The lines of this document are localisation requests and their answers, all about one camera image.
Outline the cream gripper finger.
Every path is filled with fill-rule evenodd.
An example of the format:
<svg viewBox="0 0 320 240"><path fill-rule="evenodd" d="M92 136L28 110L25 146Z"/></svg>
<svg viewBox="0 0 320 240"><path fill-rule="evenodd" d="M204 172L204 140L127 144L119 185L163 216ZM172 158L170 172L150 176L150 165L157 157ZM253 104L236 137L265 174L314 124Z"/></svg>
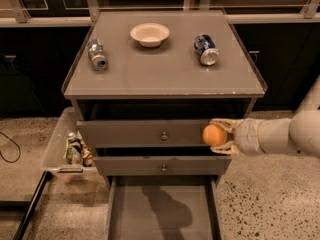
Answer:
<svg viewBox="0 0 320 240"><path fill-rule="evenodd" d="M211 125L218 125L228 133L233 133L240 125L242 119L226 119L226 118L213 118L210 121Z"/></svg>
<svg viewBox="0 0 320 240"><path fill-rule="evenodd" d="M214 153L225 155L234 155L240 153L239 148L235 145L233 141L228 141L227 143L221 146L211 146L210 150Z"/></svg>

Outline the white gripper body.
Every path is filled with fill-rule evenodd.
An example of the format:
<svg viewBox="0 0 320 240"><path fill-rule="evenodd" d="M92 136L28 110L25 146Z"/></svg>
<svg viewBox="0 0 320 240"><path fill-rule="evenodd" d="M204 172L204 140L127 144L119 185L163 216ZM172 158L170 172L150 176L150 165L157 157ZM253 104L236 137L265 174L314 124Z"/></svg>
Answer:
<svg viewBox="0 0 320 240"><path fill-rule="evenodd" d="M261 120L247 118L235 128L234 143L243 154L248 156L263 154L258 134L261 123Z"/></svg>

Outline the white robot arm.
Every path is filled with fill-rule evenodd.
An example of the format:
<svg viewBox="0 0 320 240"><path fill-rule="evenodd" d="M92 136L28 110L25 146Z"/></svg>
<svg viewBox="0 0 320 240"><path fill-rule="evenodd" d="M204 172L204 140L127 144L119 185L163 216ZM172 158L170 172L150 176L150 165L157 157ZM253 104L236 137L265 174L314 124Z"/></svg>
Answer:
<svg viewBox="0 0 320 240"><path fill-rule="evenodd" d="M204 128L203 141L212 152L310 155L320 157L320 77L292 118L214 118Z"/></svg>

